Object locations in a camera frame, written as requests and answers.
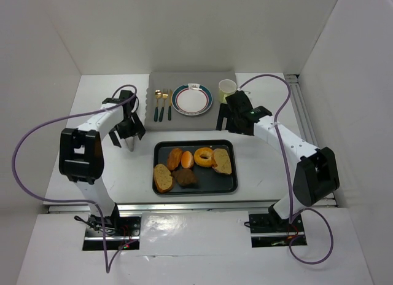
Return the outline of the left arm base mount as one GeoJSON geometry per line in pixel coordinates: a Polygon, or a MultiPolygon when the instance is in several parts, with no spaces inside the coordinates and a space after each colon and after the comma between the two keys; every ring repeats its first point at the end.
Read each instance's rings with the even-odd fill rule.
{"type": "Polygon", "coordinates": [[[101,225],[101,219],[90,216],[87,220],[74,216],[74,220],[84,223],[85,229],[83,251],[102,251],[103,231],[106,234],[108,251],[116,251],[122,248],[125,251],[139,250],[141,216],[119,217],[118,226],[115,227],[106,219],[105,229],[101,225]]]}

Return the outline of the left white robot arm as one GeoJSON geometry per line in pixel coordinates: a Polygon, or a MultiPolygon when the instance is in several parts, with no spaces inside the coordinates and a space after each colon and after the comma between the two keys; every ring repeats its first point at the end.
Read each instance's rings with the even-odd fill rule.
{"type": "Polygon", "coordinates": [[[121,86],[116,90],[119,96],[106,98],[99,113],[94,113],[77,128],[65,128],[60,135],[60,173],[75,183],[84,199],[89,201],[91,224],[101,226],[102,214],[105,226],[114,230],[120,229],[123,221],[102,179],[102,140],[109,136],[114,146],[121,147],[121,139],[141,139],[146,133],[134,108],[136,91],[126,88],[135,89],[135,86],[121,86]]]}

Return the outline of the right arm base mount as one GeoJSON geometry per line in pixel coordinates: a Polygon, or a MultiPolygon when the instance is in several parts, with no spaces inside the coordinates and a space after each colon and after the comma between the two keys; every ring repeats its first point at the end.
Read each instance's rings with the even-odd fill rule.
{"type": "Polygon", "coordinates": [[[251,233],[252,248],[275,248],[288,246],[306,246],[305,229],[301,216],[289,224],[288,220],[274,224],[268,214],[250,214],[244,223],[251,233]]]}

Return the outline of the orange round bun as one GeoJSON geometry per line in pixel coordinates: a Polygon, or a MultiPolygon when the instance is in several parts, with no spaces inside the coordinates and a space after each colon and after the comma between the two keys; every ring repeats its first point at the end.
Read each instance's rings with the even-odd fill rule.
{"type": "Polygon", "coordinates": [[[185,151],[181,157],[181,166],[185,169],[191,169],[194,165],[194,157],[190,151],[185,151]]]}

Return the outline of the brown oblong bread roll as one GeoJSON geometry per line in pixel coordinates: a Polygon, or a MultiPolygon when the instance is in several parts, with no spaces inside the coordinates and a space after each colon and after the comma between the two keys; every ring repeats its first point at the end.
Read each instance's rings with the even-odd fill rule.
{"type": "Polygon", "coordinates": [[[167,168],[170,171],[175,170],[180,162],[181,162],[181,158],[182,158],[182,154],[183,151],[180,148],[174,148],[171,150],[171,152],[169,153],[168,159],[167,159],[167,168]]]}

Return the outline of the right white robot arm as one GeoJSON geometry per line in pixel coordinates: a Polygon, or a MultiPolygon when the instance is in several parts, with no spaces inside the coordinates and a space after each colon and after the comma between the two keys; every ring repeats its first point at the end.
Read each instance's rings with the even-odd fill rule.
{"type": "Polygon", "coordinates": [[[265,141],[283,155],[284,166],[295,167],[289,179],[288,194],[269,207],[273,221],[290,219],[296,213],[309,208],[340,186],[336,158],[333,150],[312,145],[277,121],[267,108],[253,108],[248,96],[237,91],[220,105],[216,129],[231,133],[255,136],[265,141]]]}

